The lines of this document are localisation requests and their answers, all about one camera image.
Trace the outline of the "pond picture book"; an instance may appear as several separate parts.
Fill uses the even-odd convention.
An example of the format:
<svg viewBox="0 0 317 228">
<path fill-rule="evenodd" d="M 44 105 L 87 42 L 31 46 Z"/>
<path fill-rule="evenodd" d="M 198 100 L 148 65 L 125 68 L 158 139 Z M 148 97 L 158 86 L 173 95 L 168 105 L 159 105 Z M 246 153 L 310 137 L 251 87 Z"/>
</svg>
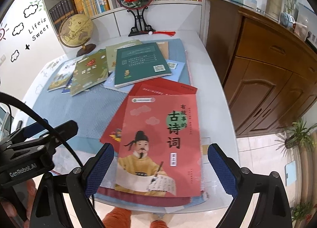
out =
<svg viewBox="0 0 317 228">
<path fill-rule="evenodd" d="M 52 82 L 48 86 L 48 91 L 64 88 L 67 86 L 68 81 L 71 79 L 75 70 L 77 59 L 66 61 L 62 64 L 61 68 L 54 76 Z"/>
</svg>

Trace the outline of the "dark green book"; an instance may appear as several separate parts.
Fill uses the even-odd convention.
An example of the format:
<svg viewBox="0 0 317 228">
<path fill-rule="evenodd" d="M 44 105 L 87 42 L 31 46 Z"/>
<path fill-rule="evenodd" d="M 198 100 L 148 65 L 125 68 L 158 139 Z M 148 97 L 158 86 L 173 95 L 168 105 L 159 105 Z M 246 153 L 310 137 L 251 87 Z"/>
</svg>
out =
<svg viewBox="0 0 317 228">
<path fill-rule="evenodd" d="M 120 48 L 116 53 L 115 87 L 171 75 L 157 43 Z"/>
</svg>

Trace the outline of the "vintage globe on stand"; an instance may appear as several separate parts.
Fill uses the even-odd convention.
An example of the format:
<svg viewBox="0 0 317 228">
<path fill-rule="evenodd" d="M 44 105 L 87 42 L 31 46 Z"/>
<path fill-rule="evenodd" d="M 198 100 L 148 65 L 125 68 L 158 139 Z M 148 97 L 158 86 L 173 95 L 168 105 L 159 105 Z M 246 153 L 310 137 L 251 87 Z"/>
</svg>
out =
<svg viewBox="0 0 317 228">
<path fill-rule="evenodd" d="M 92 52 L 95 44 L 88 44 L 91 39 L 94 24 L 90 17 L 85 14 L 75 14 L 65 19 L 58 31 L 60 43 L 68 48 L 78 48 L 76 56 L 80 57 Z"/>
</svg>

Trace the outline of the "olive green picture book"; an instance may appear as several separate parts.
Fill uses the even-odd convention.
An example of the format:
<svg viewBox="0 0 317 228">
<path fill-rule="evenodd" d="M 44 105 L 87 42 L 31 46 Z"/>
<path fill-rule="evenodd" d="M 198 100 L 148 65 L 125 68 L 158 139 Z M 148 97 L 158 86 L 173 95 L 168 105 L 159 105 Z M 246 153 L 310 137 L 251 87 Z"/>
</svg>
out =
<svg viewBox="0 0 317 228">
<path fill-rule="evenodd" d="M 76 63 L 70 87 L 70 95 L 75 96 L 104 82 L 109 76 L 106 50 L 99 50 Z"/>
</svg>

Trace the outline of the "blue desk mat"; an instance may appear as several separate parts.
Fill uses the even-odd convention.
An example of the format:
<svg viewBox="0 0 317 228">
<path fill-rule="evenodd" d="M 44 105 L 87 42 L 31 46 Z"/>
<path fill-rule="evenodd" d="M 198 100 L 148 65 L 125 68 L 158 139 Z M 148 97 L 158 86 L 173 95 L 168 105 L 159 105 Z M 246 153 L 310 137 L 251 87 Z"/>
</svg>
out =
<svg viewBox="0 0 317 228">
<path fill-rule="evenodd" d="M 61 89 L 48 91 L 65 62 L 63 59 L 54 67 L 45 67 L 39 74 L 45 83 L 37 83 L 37 98 L 32 109 L 51 126 L 74 120 L 78 124 L 78 133 L 68 143 L 75 151 L 96 154 L 102 146 L 100 138 L 127 94 L 103 85 L 93 86 L 75 96 L 63 94 Z"/>
</svg>

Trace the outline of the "brown wooden cabinet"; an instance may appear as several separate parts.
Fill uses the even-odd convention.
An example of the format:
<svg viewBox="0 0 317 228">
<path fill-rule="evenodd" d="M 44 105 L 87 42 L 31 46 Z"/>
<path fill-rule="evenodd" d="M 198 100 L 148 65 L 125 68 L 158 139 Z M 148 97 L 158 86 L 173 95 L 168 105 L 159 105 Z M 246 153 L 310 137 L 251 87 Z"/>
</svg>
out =
<svg viewBox="0 0 317 228">
<path fill-rule="evenodd" d="M 206 50 L 238 137 L 277 133 L 316 103 L 316 53 L 268 17 L 226 0 L 206 0 Z"/>
</svg>

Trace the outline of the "beige green book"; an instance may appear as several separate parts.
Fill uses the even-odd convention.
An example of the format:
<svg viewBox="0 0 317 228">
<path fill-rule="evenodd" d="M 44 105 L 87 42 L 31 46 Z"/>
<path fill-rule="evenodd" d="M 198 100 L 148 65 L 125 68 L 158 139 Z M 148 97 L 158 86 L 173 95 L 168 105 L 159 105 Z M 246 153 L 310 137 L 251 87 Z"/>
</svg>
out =
<svg viewBox="0 0 317 228">
<path fill-rule="evenodd" d="M 106 57 L 107 57 L 107 65 L 109 73 L 112 73 L 116 67 L 116 54 L 117 51 L 121 48 L 127 48 L 135 45 L 142 44 L 139 40 L 130 40 L 123 43 L 111 45 L 106 47 Z"/>
</svg>

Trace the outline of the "pink poetry book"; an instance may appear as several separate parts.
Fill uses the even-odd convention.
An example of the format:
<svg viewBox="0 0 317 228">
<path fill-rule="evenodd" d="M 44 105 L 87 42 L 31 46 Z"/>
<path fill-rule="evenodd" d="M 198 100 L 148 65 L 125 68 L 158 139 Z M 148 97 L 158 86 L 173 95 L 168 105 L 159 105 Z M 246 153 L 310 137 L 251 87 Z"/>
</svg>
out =
<svg viewBox="0 0 317 228">
<path fill-rule="evenodd" d="M 128 98 L 115 190 L 159 197 L 201 194 L 201 138 L 194 94 Z"/>
</svg>

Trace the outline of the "potted green plant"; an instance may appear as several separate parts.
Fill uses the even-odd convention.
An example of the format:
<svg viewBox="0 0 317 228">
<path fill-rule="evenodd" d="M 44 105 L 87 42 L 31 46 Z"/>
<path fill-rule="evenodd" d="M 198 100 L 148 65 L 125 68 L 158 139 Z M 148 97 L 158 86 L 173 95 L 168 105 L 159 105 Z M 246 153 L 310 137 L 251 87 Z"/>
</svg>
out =
<svg viewBox="0 0 317 228">
<path fill-rule="evenodd" d="M 316 130 L 316 124 L 309 127 L 306 126 L 307 121 L 302 118 L 292 122 L 291 126 L 287 127 L 282 134 L 277 134 L 276 142 L 282 143 L 286 150 L 295 147 L 304 147 L 308 150 L 313 150 L 316 147 L 316 142 L 313 139 L 313 132 Z"/>
</svg>

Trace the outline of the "light blue book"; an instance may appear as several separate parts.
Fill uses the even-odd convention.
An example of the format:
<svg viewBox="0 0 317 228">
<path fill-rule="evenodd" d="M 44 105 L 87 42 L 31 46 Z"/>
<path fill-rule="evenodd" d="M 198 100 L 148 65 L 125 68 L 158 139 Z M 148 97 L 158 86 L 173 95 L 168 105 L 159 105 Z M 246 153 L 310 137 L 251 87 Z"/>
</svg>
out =
<svg viewBox="0 0 317 228">
<path fill-rule="evenodd" d="M 163 78 L 178 82 L 178 80 L 180 79 L 180 75 L 182 74 L 182 71 L 184 69 L 185 63 L 181 63 L 179 61 L 174 61 L 174 60 L 166 60 L 166 62 L 172 74 L 169 76 L 164 76 Z M 125 94 L 128 94 L 134 85 L 116 88 L 115 87 L 115 72 L 112 72 L 109 75 L 109 77 L 106 79 L 106 81 L 102 84 L 102 86 L 106 89 L 111 89 L 114 91 L 124 92 Z"/>
</svg>

